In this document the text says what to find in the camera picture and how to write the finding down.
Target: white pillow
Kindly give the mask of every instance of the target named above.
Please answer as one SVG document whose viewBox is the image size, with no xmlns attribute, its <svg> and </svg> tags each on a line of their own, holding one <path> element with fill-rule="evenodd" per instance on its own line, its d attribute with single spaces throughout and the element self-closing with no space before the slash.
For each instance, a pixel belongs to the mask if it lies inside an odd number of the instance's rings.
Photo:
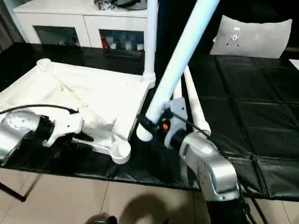
<svg viewBox="0 0 299 224">
<path fill-rule="evenodd" d="M 211 55 L 280 58 L 289 41 L 292 20 L 245 23 L 222 16 Z"/>
</svg>

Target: white pole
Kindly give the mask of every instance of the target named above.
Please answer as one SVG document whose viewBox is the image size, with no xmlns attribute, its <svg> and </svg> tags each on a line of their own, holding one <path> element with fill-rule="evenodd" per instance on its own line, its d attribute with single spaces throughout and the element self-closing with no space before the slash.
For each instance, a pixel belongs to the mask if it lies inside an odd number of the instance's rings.
<svg viewBox="0 0 299 224">
<path fill-rule="evenodd" d="M 159 87 L 149 105 L 145 116 L 157 123 L 163 113 L 164 105 L 181 78 L 197 44 L 199 43 L 220 0 L 197 0 L 185 29 L 173 55 L 167 65 Z M 137 128 L 137 136 L 143 141 L 150 141 L 153 136 L 142 125 Z"/>
<path fill-rule="evenodd" d="M 178 98 L 182 98 L 183 94 L 182 94 L 182 82 L 181 79 L 178 81 L 178 84 L 176 86 L 176 88 L 173 91 L 173 98 L 174 99 L 178 99 Z"/>
<path fill-rule="evenodd" d="M 148 0 L 148 24 L 145 38 L 145 61 L 143 77 L 155 81 L 155 52 L 157 41 L 158 0 Z"/>
<path fill-rule="evenodd" d="M 206 132 L 208 135 L 211 135 L 211 128 L 210 128 L 209 124 L 206 122 L 205 115 L 202 111 L 200 101 L 197 96 L 197 92 L 196 92 L 194 82 L 192 80 L 192 76 L 191 76 L 188 65 L 185 68 L 184 77 L 185 77 L 188 98 L 189 98 L 190 107 L 191 107 L 193 123 L 197 127 L 199 127 L 201 130 Z"/>
</svg>

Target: tiled floor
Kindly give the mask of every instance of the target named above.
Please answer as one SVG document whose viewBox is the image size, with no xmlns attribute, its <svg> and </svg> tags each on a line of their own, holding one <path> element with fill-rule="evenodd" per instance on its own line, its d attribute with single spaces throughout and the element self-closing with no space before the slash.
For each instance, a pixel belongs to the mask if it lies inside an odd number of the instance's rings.
<svg viewBox="0 0 299 224">
<path fill-rule="evenodd" d="M 135 184 L 103 182 L 0 169 L 0 180 L 22 194 L 18 202 L 0 192 L 0 224 L 83 224 L 99 212 L 115 215 L 120 224 L 208 224 L 198 192 Z M 271 224 L 299 224 L 299 203 L 258 200 Z M 256 221 L 262 221 L 253 208 Z"/>
</svg>

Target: black tablecloth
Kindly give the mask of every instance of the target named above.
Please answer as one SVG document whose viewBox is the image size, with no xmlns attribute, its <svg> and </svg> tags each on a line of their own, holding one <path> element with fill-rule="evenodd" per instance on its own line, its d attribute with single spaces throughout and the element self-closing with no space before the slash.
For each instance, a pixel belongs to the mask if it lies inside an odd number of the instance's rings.
<svg viewBox="0 0 299 224">
<path fill-rule="evenodd" d="M 157 83 L 169 57 L 157 52 Z M 142 74 L 144 63 L 144 55 L 139 52 L 14 44 L 0 54 L 0 90 L 41 58 L 137 75 Z M 212 129 L 211 140 L 229 155 L 248 194 L 299 201 L 299 71 L 288 60 L 233 56 L 199 56 L 189 66 Z M 154 91 L 149 91 L 142 111 Z M 44 148 L 40 140 L 26 140 L 4 167 L 198 189 L 191 172 L 188 182 L 183 181 L 176 151 L 157 142 L 143 143 L 135 132 L 130 144 L 130 161 L 116 165 L 109 156 L 92 152 L 88 147 L 57 141 L 51 148 Z"/>
</svg>

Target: white wall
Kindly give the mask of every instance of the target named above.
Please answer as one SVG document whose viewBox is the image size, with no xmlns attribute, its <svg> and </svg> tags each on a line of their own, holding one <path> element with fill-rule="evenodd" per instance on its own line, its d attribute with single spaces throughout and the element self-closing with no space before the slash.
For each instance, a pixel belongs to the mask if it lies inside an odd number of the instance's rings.
<svg viewBox="0 0 299 224">
<path fill-rule="evenodd" d="M 16 17 L 16 15 L 14 13 L 14 8 L 16 8 L 19 5 L 24 4 L 26 1 L 28 1 L 28 0 L 4 0 L 4 3 L 9 11 L 11 17 L 13 18 L 15 25 L 17 26 L 19 32 L 21 33 L 24 41 L 29 43 L 29 39 L 27 38 L 18 18 Z"/>
</svg>

